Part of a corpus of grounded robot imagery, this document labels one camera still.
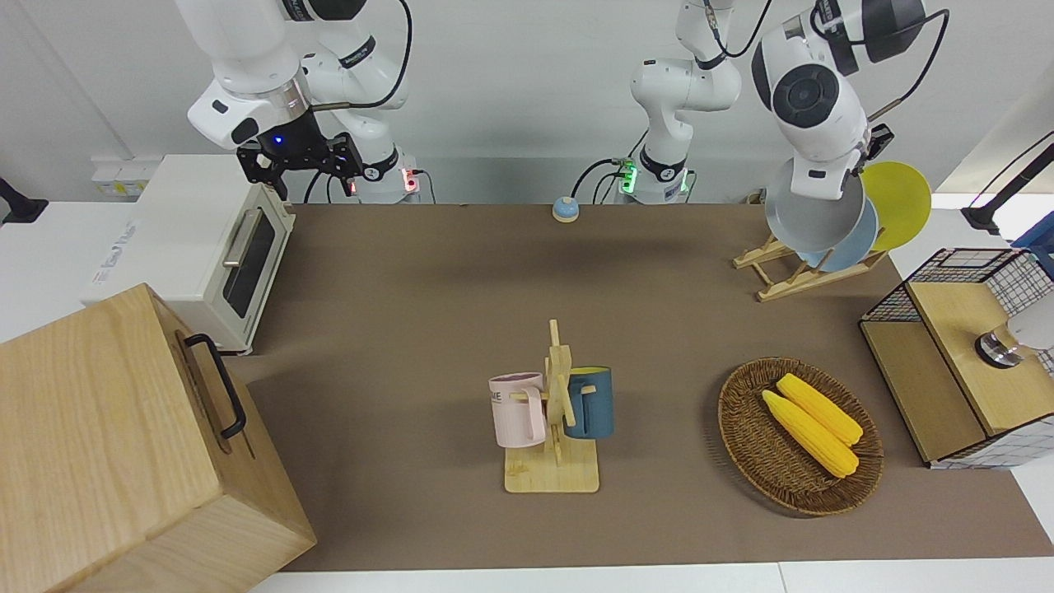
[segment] cabinet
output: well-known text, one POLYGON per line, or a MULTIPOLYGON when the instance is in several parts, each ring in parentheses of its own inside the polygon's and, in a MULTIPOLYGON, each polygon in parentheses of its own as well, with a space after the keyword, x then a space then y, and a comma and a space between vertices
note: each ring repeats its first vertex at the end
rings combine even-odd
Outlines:
POLYGON ((999 370, 974 351, 1052 283, 1019 251, 939 252, 861 322, 931 468, 1011 468, 1054 453, 1052 353, 999 370))
POLYGON ((243 592, 314 545, 221 365, 147 284, 0 344, 0 591, 243 592))

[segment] wicker basket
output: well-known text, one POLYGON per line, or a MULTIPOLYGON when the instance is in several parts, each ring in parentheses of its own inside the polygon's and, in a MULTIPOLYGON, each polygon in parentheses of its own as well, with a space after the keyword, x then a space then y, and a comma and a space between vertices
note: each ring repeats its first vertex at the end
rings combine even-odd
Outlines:
POLYGON ((860 401, 829 375, 799 360, 759 359, 737 369, 721 389, 718 423, 733 462, 747 481, 805 515, 856 509, 875 492, 882 475, 882 441, 860 401), (838 479, 828 474, 768 412, 761 391, 778 393, 776 382, 787 373, 819 390, 863 428, 863 437, 853 446, 860 458, 853 475, 838 479))

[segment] blue mug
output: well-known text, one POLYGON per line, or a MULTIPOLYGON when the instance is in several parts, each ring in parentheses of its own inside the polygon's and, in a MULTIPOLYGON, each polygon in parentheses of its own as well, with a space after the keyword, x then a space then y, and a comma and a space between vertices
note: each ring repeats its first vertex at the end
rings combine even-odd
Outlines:
POLYGON ((611 370, 580 367, 571 370, 567 386, 574 411, 574 427, 564 421, 564 434, 572 439, 603 439, 614 433, 614 394, 611 370))

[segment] wooden box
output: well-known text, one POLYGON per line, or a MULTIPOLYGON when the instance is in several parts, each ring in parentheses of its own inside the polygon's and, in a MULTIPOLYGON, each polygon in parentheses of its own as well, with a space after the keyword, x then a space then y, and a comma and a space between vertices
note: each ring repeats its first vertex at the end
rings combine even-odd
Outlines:
POLYGON ((1042 364, 1029 358, 998 370, 974 351, 978 336, 1008 318, 992 290, 982 282, 910 281, 906 295, 920 321, 860 327, 922 460, 1013 467, 1051 451, 1045 420, 1054 415, 1054 380, 1042 364))
POLYGON ((190 338, 140 284, 0 344, 0 591, 245 592, 314 545, 246 387, 190 338))

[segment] pink mug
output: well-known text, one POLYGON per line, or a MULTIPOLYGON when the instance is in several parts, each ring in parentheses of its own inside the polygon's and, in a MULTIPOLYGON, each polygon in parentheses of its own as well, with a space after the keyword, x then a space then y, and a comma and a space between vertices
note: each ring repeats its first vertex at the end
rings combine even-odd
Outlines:
POLYGON ((542 408, 541 373, 502 375, 489 381, 490 410, 499 447, 518 449, 545 442, 546 421, 542 408))

